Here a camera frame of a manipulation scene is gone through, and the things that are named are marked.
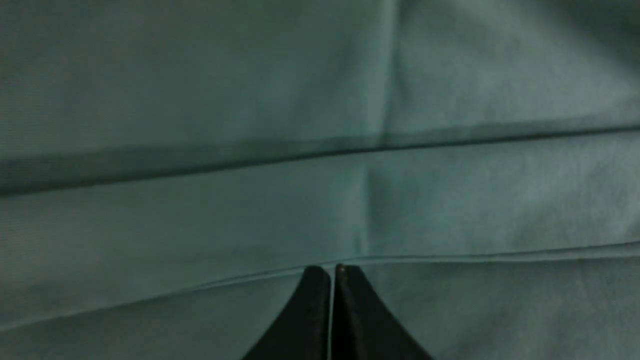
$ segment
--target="teal fabric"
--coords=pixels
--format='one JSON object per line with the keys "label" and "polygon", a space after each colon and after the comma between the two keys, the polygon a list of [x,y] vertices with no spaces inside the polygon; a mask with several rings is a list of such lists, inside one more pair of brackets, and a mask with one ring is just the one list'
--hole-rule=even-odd
{"label": "teal fabric", "polygon": [[0,3],[0,356],[239,359],[362,265],[437,359],[633,359],[632,1]]}

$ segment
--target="black plastic piece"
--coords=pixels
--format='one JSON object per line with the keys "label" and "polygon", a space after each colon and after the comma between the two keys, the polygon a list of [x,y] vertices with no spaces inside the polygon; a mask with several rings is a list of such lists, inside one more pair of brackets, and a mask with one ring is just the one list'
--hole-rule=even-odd
{"label": "black plastic piece", "polygon": [[333,360],[433,360],[382,303],[357,266],[335,268]]}
{"label": "black plastic piece", "polygon": [[310,266],[278,318],[244,360],[325,360],[331,279]]}

